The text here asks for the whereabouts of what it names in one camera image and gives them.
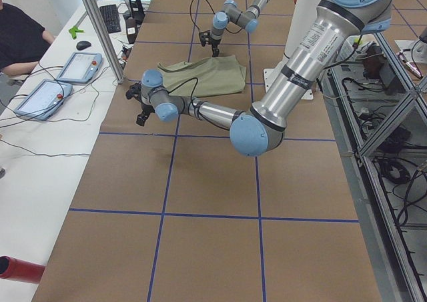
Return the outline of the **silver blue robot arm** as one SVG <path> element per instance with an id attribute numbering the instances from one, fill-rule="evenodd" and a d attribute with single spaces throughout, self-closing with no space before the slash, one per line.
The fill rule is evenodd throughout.
<path id="1" fill-rule="evenodd" d="M 247 33 L 252 33 L 258 26 L 258 18 L 262 9 L 270 0 L 253 0 L 253 2 L 242 11 L 234 0 L 225 0 L 222 8 L 215 12 L 212 26 L 207 34 L 207 43 L 211 45 L 212 56 L 220 54 L 218 45 L 229 23 L 237 25 Z"/>
<path id="2" fill-rule="evenodd" d="M 154 113 L 163 122 L 185 114 L 227 129 L 234 148 L 255 157 L 275 149 L 284 138 L 286 118 L 350 36 L 382 32 L 391 22 L 392 0 L 320 0 L 316 19 L 290 55 L 266 94 L 246 112 L 174 96 L 156 69 L 144 72 L 138 100 L 144 125 Z"/>

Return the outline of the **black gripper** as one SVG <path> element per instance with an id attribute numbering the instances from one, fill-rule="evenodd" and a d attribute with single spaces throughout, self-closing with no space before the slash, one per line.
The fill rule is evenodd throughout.
<path id="1" fill-rule="evenodd" d="M 152 113 L 155 113 L 155 110 L 154 110 L 154 108 L 153 108 L 152 105 L 146 104 L 144 102 L 141 103 L 141 109 L 142 109 L 142 113 L 140 113 L 139 115 L 137 115 L 135 122 L 139 126 L 144 126 L 145 122 L 149 118 L 149 115 L 152 114 Z"/>
<path id="2" fill-rule="evenodd" d="M 212 46 L 212 56 L 217 57 L 220 53 L 220 50 L 218 49 L 218 45 L 221 42 L 221 38 L 215 38 L 213 35 L 209 36 L 209 44 Z"/>

